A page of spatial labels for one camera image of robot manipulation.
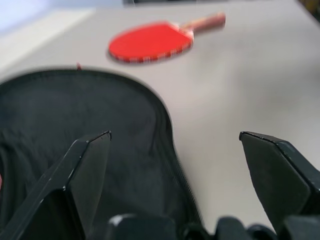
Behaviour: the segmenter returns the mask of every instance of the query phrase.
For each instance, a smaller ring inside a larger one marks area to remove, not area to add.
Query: black plastic part
[[[101,196],[109,144],[109,131],[75,141],[37,182],[1,240],[86,239]]]
[[[211,240],[211,236],[204,227],[197,223],[189,223],[182,227],[179,235],[180,240]]]
[[[234,217],[219,219],[213,240],[252,240],[242,223]]]
[[[176,240],[176,225],[168,217],[116,215],[109,220],[105,240]]]
[[[320,174],[292,144],[253,132],[239,138],[256,194],[277,233],[287,216],[320,212]]]
[[[266,226],[255,224],[246,230],[254,240],[277,240],[277,235]]]
[[[320,216],[289,216],[279,234],[281,240],[320,239]]]

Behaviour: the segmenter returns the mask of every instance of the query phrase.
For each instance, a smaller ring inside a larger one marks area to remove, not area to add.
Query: gray table
[[[157,64],[124,65],[105,56],[121,30],[167,19],[227,15],[223,31]],[[320,28],[289,0],[101,9],[21,60],[2,77],[39,66],[91,65],[150,86],[173,122],[177,153],[213,231],[219,216],[270,225],[255,194],[238,135],[248,130],[291,141],[320,168]]]

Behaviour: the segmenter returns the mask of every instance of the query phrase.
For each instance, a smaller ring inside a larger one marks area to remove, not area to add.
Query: ping pong paddle
[[[191,48],[195,34],[224,27],[225,23],[226,15],[221,12],[182,25],[154,22],[115,36],[109,43],[108,52],[125,63],[149,63],[171,58]]]

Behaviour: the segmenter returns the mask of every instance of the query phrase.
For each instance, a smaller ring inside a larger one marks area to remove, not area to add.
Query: paddle handle
[[[193,31],[194,33],[201,32],[203,30],[222,28],[226,24],[226,15],[223,12],[219,12],[212,16],[202,17],[197,20],[187,22],[180,26],[182,31]]]

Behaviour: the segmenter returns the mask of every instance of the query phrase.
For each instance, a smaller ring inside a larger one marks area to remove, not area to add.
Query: black fabric
[[[116,214],[200,222],[161,101],[140,83],[97,70],[46,70],[0,85],[0,231],[40,176],[74,140],[110,130],[102,196],[91,239]]]

